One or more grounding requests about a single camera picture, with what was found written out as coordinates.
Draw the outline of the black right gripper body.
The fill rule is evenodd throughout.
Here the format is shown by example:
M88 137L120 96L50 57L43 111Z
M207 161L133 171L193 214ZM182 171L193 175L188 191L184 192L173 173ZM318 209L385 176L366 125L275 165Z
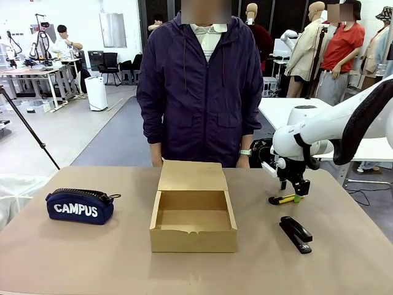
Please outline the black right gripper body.
M277 161L277 176L280 181L290 181L292 184L304 180L303 174L306 170L304 161L288 158L279 158Z

